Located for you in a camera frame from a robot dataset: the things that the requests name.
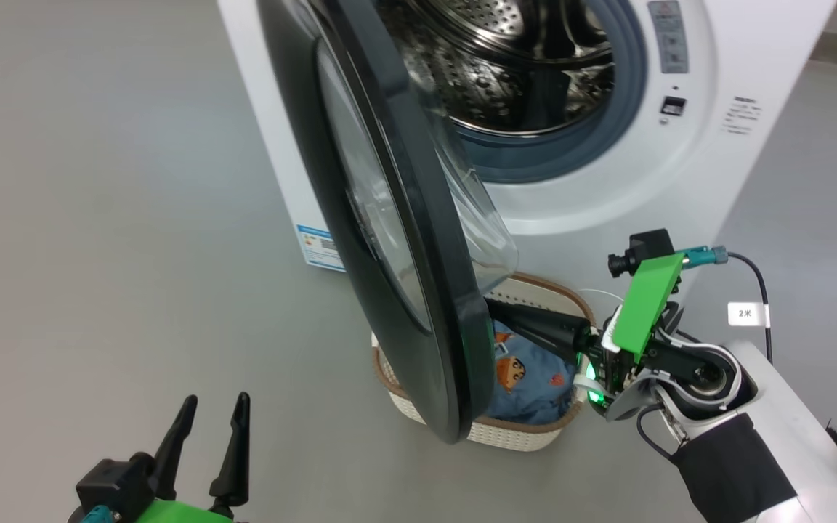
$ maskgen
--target brown basket rim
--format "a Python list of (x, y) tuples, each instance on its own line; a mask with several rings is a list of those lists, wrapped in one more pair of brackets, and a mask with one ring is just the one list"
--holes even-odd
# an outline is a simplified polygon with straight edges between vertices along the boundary
[[(547, 288), (548, 291), (554, 291), (558, 294), (563, 295), (565, 298), (569, 298), (572, 302), (578, 305), (581, 308), (581, 311), (584, 312), (586, 318), (590, 320), (592, 325), (596, 325), (596, 318), (594, 313), (590, 309), (590, 306), (587, 305), (581, 297), (575, 294), (572, 291), (569, 291), (566, 288), (560, 287), (560, 285), (552, 284), (551, 282), (544, 280), (539, 277), (533, 277), (532, 275), (525, 275), (521, 272), (515, 272), (514, 275), (511, 276), (512, 279), (521, 281), (523, 283), (536, 285), (537, 287)], [(399, 387), (398, 384), (392, 383), (386, 374), (383, 372), (382, 364), (379, 363), (379, 347), (373, 347), (373, 370), (376, 374), (376, 377), (379, 381), (386, 387), (386, 390), (390, 391), (392, 394), (396, 394), (398, 397), (401, 397), (403, 400), (409, 400), (409, 396), (405, 394), (405, 391), (402, 387)], [(574, 402), (568, 408), (567, 412), (564, 416), (561, 417), (560, 420), (554, 421), (553, 423), (546, 423), (544, 425), (526, 425), (524, 423), (514, 423), (513, 421), (502, 421), (502, 420), (495, 420), (493, 418), (489, 418), (486, 416), (480, 416), (474, 423), (479, 423), (482, 425), (488, 425), (491, 427), (497, 427), (505, 430), (512, 430), (512, 431), (521, 431), (522, 433), (526, 434), (547, 434), (551, 433), (551, 431), (558, 431), (562, 428), (566, 427), (574, 421), (574, 418), (578, 416), (579, 413), (583, 410), (584, 401), (577, 400), (575, 394), (577, 394), (577, 388), (573, 388), (571, 390), (571, 394), (574, 395)]]

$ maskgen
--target green led light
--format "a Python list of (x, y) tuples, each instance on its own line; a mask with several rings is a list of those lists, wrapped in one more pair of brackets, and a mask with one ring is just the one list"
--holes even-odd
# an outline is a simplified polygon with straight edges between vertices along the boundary
[[(587, 365), (587, 378), (590, 378), (590, 380), (595, 380), (596, 378), (596, 370), (592, 367), (592, 364)], [(596, 394), (593, 391), (590, 391), (587, 394), (587, 397), (594, 403), (602, 403), (602, 401), (605, 400), (605, 398), (602, 397), (602, 394)]]

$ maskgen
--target open door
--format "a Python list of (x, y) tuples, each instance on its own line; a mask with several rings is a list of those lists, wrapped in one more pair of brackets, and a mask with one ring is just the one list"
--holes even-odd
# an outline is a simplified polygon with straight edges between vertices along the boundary
[(310, 169), (312, 187), (396, 377), (432, 431), (459, 441), (492, 394), (482, 295), (515, 271), (515, 245), (431, 76), (410, 76), (372, 3), (307, 7), (334, 142), (323, 153), (344, 173)]

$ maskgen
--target white washing machine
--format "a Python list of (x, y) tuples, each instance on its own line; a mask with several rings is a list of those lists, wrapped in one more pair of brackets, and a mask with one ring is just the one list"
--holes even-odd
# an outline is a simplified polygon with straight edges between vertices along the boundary
[(481, 293), (526, 272), (605, 317), (630, 235), (710, 243), (834, 4), (219, 0), (306, 261), (451, 441), (489, 394)]

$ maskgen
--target blue cloth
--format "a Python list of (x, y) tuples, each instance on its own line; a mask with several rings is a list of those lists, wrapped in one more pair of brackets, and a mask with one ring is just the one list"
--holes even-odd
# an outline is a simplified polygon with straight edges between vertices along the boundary
[(558, 421), (570, 408), (574, 367), (493, 322), (496, 385), (486, 415), (541, 425)]

